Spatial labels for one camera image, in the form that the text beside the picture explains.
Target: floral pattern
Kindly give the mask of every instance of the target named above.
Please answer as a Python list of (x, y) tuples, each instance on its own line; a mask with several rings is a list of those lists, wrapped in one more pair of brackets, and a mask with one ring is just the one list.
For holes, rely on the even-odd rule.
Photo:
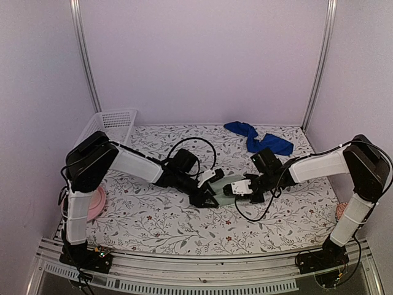
[[(272, 133), (294, 143), (290, 157), (311, 152), (298, 127), (256, 127), (261, 139)], [(164, 159), (171, 147), (183, 138), (200, 136), (217, 150), (217, 168), (225, 175), (257, 173), (246, 139), (221, 126), (149, 126), (135, 127), (129, 142), (145, 155)], [(192, 151), (202, 171), (210, 168), (213, 153), (202, 141), (187, 141), (181, 147)], [(189, 255), (231, 255), (265, 253), (320, 245), (335, 225), (337, 198), (326, 178), (284, 190), (268, 214), (252, 223), (240, 216), (234, 205), (215, 209), (195, 208), (188, 197), (172, 188), (162, 188), (141, 179), (109, 171), (103, 186), (107, 203), (101, 216), (88, 224), (87, 236), (93, 245), (117, 250)], [(260, 216), (263, 204), (239, 202), (250, 218)]]

